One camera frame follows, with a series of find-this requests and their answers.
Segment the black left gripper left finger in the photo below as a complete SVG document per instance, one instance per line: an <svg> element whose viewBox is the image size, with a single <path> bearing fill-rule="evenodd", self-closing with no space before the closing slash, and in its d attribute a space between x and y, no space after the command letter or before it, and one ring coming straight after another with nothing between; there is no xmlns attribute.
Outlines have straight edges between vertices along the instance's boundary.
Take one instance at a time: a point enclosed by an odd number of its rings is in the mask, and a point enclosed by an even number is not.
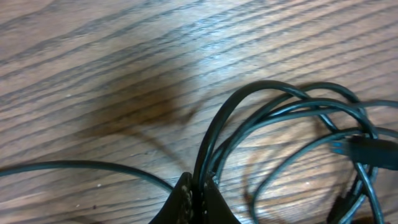
<svg viewBox="0 0 398 224"><path fill-rule="evenodd" d="M164 206L149 224L189 224L192 218L192 175L184 172Z"/></svg>

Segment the black USB cable gray plug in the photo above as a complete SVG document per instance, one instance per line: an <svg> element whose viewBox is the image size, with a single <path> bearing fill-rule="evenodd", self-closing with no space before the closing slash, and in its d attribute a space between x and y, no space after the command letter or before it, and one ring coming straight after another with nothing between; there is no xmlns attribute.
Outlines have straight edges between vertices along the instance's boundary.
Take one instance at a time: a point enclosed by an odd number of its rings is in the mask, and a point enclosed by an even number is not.
<svg viewBox="0 0 398 224"><path fill-rule="evenodd" d="M159 177L145 172L143 170L129 167L121 164L115 164L110 162L101 161L48 161L48 162L38 162L33 164L16 165L1 168L1 177L13 174L19 174L23 172L30 172L36 170L44 169L98 169L113 171L128 175L134 175L140 177L164 190L171 192L173 187L166 181L160 179Z"/></svg>

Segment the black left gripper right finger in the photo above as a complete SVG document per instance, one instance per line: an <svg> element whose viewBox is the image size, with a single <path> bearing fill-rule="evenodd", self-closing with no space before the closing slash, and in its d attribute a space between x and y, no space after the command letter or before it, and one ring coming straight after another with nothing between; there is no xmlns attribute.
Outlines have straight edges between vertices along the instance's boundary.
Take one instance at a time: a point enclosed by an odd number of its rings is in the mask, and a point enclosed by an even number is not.
<svg viewBox="0 0 398 224"><path fill-rule="evenodd" d="M212 179L205 182L202 211L204 224L240 224Z"/></svg>

